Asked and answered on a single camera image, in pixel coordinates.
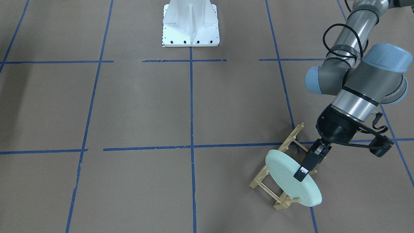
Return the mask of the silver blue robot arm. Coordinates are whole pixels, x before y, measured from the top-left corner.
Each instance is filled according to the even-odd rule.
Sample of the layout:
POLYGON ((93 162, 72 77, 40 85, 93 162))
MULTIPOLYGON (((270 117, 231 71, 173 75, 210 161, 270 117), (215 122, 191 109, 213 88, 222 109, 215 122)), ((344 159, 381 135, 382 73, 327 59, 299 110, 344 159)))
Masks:
POLYGON ((334 96, 319 115, 316 129, 321 136, 310 148, 294 178, 304 178, 331 149, 331 144, 367 148, 382 157, 393 145, 384 135, 387 126, 377 127, 382 113, 379 104, 395 104, 408 92, 404 73, 413 55, 392 44, 374 44, 369 51, 368 38, 388 9, 413 6, 412 0, 355 0, 333 46, 328 46, 322 65, 309 69, 306 89, 312 93, 334 96), (364 122, 375 114, 372 127, 364 122))

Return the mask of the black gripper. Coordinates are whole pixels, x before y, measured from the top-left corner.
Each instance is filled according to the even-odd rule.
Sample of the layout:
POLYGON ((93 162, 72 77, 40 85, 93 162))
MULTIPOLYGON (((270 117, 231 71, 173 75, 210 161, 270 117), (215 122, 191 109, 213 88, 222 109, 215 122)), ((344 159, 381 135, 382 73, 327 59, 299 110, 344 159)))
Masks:
POLYGON ((301 162, 299 169, 294 173, 294 178, 300 182, 304 180, 316 165, 322 162, 328 152, 330 152, 332 148, 330 145, 332 143, 364 148, 362 144, 350 143, 354 135, 361 129, 361 123, 343 114, 331 105, 328 105, 319 115, 315 127, 321 138, 315 141, 315 144, 312 145, 301 162))

